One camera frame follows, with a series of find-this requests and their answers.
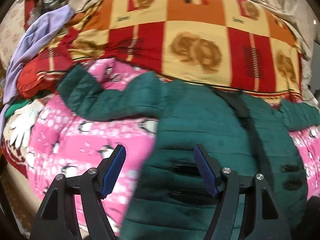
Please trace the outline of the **lavender garment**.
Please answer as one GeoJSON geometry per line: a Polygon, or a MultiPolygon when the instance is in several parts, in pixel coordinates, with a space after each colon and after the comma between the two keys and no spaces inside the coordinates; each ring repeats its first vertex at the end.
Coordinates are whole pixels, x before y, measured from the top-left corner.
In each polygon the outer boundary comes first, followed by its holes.
{"type": "Polygon", "coordinates": [[[20,39],[5,77],[1,130],[4,127],[4,113],[18,96],[16,83],[22,68],[54,38],[73,14],[74,10],[69,5],[47,12],[40,16],[20,39]]]}

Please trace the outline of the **dark green puffer jacket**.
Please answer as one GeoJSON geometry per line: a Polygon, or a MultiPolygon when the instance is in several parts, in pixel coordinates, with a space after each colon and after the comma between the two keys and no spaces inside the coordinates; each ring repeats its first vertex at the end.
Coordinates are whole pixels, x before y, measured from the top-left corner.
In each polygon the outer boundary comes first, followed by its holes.
{"type": "Polygon", "coordinates": [[[201,144],[224,167],[243,176],[263,174],[291,229],[302,220],[308,185],[290,132],[319,125],[306,103],[282,100],[277,108],[242,92],[223,92],[153,72],[124,90],[103,89],[77,64],[57,92],[89,121],[147,116],[158,120],[154,149],[144,162],[121,230],[121,239],[203,239],[216,209],[195,165],[201,144]]]}

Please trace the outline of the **pink penguin blanket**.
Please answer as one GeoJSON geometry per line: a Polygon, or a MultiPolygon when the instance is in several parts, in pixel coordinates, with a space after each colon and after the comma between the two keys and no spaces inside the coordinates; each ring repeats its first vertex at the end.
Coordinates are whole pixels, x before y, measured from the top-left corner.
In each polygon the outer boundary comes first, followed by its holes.
{"type": "MultiPolygon", "coordinates": [[[[106,90],[124,90],[147,73],[115,59],[99,60],[84,69],[106,90]]],[[[29,142],[28,176],[35,193],[43,197],[56,174],[80,175],[121,144],[126,148],[125,163],[112,193],[102,201],[114,233],[120,235],[140,171],[154,149],[157,125],[156,118],[147,116],[89,121],[71,111],[58,93],[42,110],[29,142]]],[[[319,194],[319,125],[292,131],[290,137],[304,164],[308,200],[319,194]]]]}

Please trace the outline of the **white patterned cloth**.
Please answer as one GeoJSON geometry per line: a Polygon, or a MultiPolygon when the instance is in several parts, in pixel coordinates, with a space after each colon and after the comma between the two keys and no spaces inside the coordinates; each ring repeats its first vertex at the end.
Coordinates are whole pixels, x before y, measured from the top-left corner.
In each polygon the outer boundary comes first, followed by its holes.
{"type": "Polygon", "coordinates": [[[3,140],[8,149],[26,150],[31,130],[48,101],[47,97],[31,100],[30,103],[16,110],[10,118],[5,118],[3,140]]]}

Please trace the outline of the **red orange rose blanket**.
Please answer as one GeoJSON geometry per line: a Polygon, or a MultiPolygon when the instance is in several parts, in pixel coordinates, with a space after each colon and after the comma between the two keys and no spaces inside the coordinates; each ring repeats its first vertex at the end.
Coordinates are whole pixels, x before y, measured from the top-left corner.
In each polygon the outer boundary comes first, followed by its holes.
{"type": "Polygon", "coordinates": [[[302,99],[302,52],[283,20],[249,0],[101,0],[27,60],[17,90],[54,88],[77,62],[114,57],[171,80],[302,99]]]}

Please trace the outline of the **green garment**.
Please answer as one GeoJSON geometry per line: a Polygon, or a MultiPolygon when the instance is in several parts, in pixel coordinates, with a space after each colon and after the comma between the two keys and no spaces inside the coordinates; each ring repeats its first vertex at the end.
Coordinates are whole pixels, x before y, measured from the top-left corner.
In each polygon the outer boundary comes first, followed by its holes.
{"type": "Polygon", "coordinates": [[[16,110],[24,107],[25,105],[27,105],[28,103],[30,103],[31,100],[30,99],[19,99],[16,100],[15,102],[13,102],[13,104],[5,111],[4,113],[4,117],[10,118],[16,110]]]}

